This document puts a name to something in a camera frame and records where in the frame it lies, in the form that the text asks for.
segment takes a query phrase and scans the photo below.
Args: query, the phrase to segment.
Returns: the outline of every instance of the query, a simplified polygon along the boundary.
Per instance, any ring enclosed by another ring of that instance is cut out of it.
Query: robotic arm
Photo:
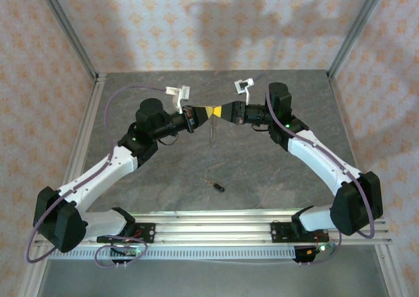
[[[158,150],[159,139],[177,135],[182,130],[193,133],[212,114],[234,124],[267,125],[273,142],[302,160],[335,196],[332,205],[303,209],[293,215],[292,222],[278,223],[281,226],[272,223],[275,242],[287,242],[291,238],[295,242],[304,242],[312,239],[307,238],[311,232],[331,228],[352,235],[381,217],[378,177],[349,166],[318,141],[308,126],[291,114],[291,94],[285,84],[271,83],[267,94],[270,102],[266,100],[264,105],[252,105],[249,104],[248,83],[248,80],[236,83],[238,91],[246,92],[246,102],[235,101],[214,109],[181,108],[177,102],[177,112],[168,114],[158,99],[143,101],[136,113],[136,121],[108,157],[59,189],[46,187],[39,193],[34,225],[45,217],[39,225],[39,233],[63,253],[74,249],[83,239],[104,235],[134,236],[135,220],[125,210],[118,207],[101,213],[87,213],[86,210],[120,178],[142,166]],[[357,184],[365,193],[366,203]],[[48,214],[51,205],[60,198],[62,200]],[[372,219],[365,204],[371,208]]]
[[[103,235],[130,237],[134,218],[121,208],[87,213],[101,194],[123,176],[142,166],[157,150],[157,141],[182,130],[193,133],[212,114],[212,107],[184,106],[169,115],[158,99],[146,99],[136,113],[136,121],[111,154],[79,178],[57,190],[44,188],[38,195],[34,225],[59,198],[65,198],[43,220],[38,231],[63,253],[83,239]]]
[[[372,219],[375,220],[382,216],[381,189],[378,177],[371,171],[363,174],[360,170],[342,161],[316,138],[306,124],[292,115],[291,94],[285,84],[278,82],[269,84],[269,93],[266,97],[269,97],[270,104],[266,99],[264,105],[248,104],[248,88],[253,85],[252,80],[240,80],[235,84],[238,90],[246,91],[246,102],[228,103],[214,108],[213,113],[234,124],[267,125],[273,142],[302,160],[324,181],[335,196],[332,205],[309,207],[293,217],[295,223],[293,229],[296,237],[305,232],[332,228],[337,228],[343,234],[350,236],[368,225],[370,222],[369,209],[363,202],[357,183],[365,193],[367,203],[371,208]],[[283,128],[274,121],[271,112],[275,114]]]

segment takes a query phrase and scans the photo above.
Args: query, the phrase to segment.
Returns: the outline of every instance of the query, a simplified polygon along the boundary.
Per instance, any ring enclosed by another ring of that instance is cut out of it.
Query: black cable
[[[255,124],[252,124],[251,125],[251,129],[255,130],[256,132],[266,132],[266,131],[269,131],[268,129],[256,129],[255,126],[256,126]]]
[[[135,131],[137,129],[136,124],[137,124],[136,122],[133,122],[132,124],[130,124],[130,127],[128,127],[128,132],[129,133],[132,133],[133,131]]]
[[[175,144],[175,142],[179,139],[179,134],[177,133],[176,134],[176,139],[172,142],[172,143],[164,143],[163,141],[161,141],[161,140],[158,140],[158,142],[160,142],[162,145],[174,145]]]

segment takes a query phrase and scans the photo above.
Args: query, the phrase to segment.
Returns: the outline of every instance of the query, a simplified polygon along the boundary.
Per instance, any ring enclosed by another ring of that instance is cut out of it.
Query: black mounting bracket
[[[367,197],[373,219],[378,219],[383,214],[380,179],[369,171],[359,174],[358,182]],[[368,225],[367,208],[354,182],[342,183],[330,209],[330,217],[336,228],[347,236]]]
[[[270,235],[273,243],[327,243],[329,236],[323,230],[307,232],[300,222],[301,213],[311,209],[306,207],[295,213],[291,217],[291,222],[278,222],[275,220],[270,223]]]
[[[125,233],[124,237],[134,237],[140,240],[144,240],[146,243],[154,243],[155,235],[156,235],[155,223],[133,223],[132,232],[129,235]],[[110,243],[110,244],[115,244],[115,243],[136,244],[135,241],[125,241],[125,240],[119,240],[119,239],[114,239],[114,238],[108,238],[105,236],[98,237],[96,241],[98,243]]]
[[[33,225],[37,223],[45,211],[60,197],[59,190],[47,186],[37,198]],[[38,232],[48,239],[62,253],[74,249],[86,235],[87,223],[83,221],[76,203],[62,200],[40,225]]]

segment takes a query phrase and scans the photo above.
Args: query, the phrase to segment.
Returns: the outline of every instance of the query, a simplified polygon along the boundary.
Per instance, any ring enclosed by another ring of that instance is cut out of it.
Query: wall
[[[328,69],[364,0],[60,0],[101,72]]]
[[[382,182],[384,213],[419,296],[419,0],[381,0],[335,92],[355,157]]]
[[[59,187],[92,82],[44,0],[0,0],[0,289],[16,296],[37,193]]]

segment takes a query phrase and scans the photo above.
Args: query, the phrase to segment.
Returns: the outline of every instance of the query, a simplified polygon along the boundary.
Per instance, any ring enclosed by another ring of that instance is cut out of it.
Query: white plastic bracket
[[[312,207],[301,213],[299,220],[305,230],[313,232],[314,230],[332,230],[336,226],[332,222],[330,216],[330,208],[332,205],[324,205],[322,207]]]
[[[237,80],[234,82],[238,94],[246,93],[246,105],[249,105],[250,93],[249,87],[254,86],[253,78],[247,80]]]
[[[103,165],[107,164],[106,168],[94,179],[88,181],[86,184],[74,189],[78,183],[85,181],[87,178],[93,176]],[[76,208],[83,216],[90,205],[100,195],[102,195],[109,187],[115,184],[123,176],[132,173],[137,169],[137,158],[132,156],[132,152],[125,147],[115,147],[113,149],[113,157],[108,162],[108,156],[104,157],[102,161],[90,168],[86,173],[79,178],[61,186],[60,195],[72,190],[75,193],[70,194],[65,198],[67,202],[74,201]]]
[[[84,240],[103,235],[118,235],[126,225],[125,218],[114,210],[107,212],[87,212],[82,216],[88,223]]]
[[[175,110],[182,114],[181,101],[189,100],[189,92],[191,88],[189,86],[181,86],[180,88],[172,88],[171,86],[166,87],[166,94],[173,96],[173,106]]]

